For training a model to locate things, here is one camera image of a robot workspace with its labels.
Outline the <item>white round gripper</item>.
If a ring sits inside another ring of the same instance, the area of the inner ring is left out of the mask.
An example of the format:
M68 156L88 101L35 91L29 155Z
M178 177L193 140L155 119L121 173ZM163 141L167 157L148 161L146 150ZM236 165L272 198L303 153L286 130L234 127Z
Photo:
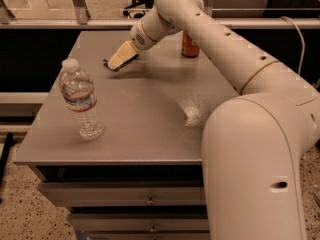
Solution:
M176 34L180 29L166 21L153 7L131 28L132 41L125 41L108 60L107 66L116 71L138 56L139 50L148 50L163 38Z

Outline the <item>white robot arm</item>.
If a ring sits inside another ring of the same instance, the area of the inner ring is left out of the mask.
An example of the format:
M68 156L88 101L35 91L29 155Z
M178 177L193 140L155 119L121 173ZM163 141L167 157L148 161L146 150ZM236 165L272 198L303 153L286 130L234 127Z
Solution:
M211 239L307 240L299 164L320 138L320 95L202 6L202 0L154 0L107 65L117 70L186 31L238 94L213 111L203 131Z

